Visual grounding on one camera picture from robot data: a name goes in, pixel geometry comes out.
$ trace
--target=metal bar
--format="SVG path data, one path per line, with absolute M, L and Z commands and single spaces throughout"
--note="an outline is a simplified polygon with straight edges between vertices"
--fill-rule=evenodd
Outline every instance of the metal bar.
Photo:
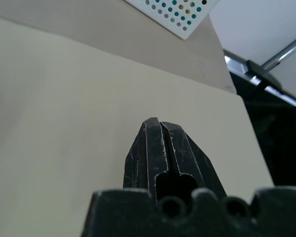
M 267 60 L 261 67 L 266 71 L 271 71 L 278 66 L 282 61 L 296 52 L 296 40 L 289 44 L 282 51 L 277 53 L 274 57 Z

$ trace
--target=white pegboard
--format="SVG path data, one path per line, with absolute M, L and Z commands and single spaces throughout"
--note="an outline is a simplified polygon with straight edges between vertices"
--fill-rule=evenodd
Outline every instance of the white pegboard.
M 185 40 L 219 0 L 125 1 Z

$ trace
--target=table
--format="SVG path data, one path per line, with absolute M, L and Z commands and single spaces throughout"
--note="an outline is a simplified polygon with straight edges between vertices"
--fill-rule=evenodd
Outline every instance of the table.
M 0 16 L 236 93 L 209 18 L 181 40 L 123 0 L 0 0 Z
M 228 195 L 272 186 L 237 95 L 0 19 L 0 237 L 77 237 L 149 117 L 180 124 Z

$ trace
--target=beige surface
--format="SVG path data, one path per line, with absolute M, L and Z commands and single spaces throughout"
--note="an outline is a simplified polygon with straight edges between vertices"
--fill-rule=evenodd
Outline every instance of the beige surface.
M 0 17 L 236 93 L 209 18 L 181 40 L 123 0 L 0 0 Z
M 153 116 L 185 129 L 229 195 L 272 185 L 240 97 L 0 20 L 0 237 L 77 237 Z

